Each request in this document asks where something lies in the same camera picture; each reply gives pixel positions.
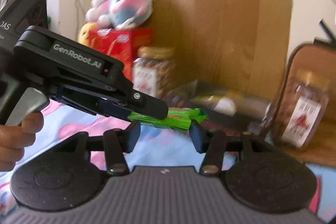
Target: plastic container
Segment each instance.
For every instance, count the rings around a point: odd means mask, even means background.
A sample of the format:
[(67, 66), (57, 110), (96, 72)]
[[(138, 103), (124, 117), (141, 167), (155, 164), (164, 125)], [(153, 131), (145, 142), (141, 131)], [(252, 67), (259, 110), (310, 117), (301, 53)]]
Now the plastic container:
[(280, 140), (305, 149), (313, 137), (329, 101), (329, 79), (299, 70), (279, 127)]
[(173, 48), (141, 47), (133, 66), (133, 88), (152, 97), (165, 99), (172, 89), (174, 52)]

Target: wooden panel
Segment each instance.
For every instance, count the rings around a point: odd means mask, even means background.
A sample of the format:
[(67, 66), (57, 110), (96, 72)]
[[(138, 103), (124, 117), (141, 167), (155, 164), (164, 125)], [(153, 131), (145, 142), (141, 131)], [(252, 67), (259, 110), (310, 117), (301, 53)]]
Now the wooden panel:
[(289, 42), (291, 0), (259, 0), (258, 35), (248, 92), (275, 100)]
[(154, 0), (155, 45), (176, 47), (175, 84), (195, 78), (273, 99), (291, 0)]

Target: gold lid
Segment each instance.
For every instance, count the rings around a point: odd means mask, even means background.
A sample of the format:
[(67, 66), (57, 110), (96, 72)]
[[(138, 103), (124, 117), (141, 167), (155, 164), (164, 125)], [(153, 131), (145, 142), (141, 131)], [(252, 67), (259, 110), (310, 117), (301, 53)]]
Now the gold lid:
[(168, 47), (141, 47), (138, 50), (138, 57), (150, 59), (170, 59), (174, 56), (175, 49)]
[(309, 85), (321, 90), (327, 90), (330, 85), (330, 80), (324, 76), (317, 75), (312, 71), (306, 71), (299, 69), (296, 78), (303, 82), (305, 85)]

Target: human hand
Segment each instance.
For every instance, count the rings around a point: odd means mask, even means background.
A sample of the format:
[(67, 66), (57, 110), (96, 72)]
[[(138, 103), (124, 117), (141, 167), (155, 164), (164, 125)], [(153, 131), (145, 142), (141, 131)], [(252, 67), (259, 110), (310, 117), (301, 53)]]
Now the human hand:
[(25, 153), (25, 147), (35, 142), (35, 134), (43, 127), (41, 112), (27, 115), (21, 126), (0, 125), (0, 172), (11, 171)]

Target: wooden surface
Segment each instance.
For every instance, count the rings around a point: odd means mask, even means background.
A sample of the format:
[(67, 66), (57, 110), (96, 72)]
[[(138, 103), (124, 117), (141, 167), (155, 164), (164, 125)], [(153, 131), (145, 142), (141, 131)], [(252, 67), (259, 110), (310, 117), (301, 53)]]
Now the wooden surface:
[(291, 0), (154, 0), (155, 45), (176, 47), (175, 85), (202, 79), (268, 99), (285, 66)]
[(283, 98), (276, 116), (277, 124), (286, 110), (286, 102), (291, 98), (294, 78), (299, 69), (304, 68), (330, 79), (329, 103), (314, 137), (305, 151), (285, 145), (277, 145), (292, 157), (315, 164), (336, 168), (336, 50), (319, 45), (304, 45), (293, 52)]

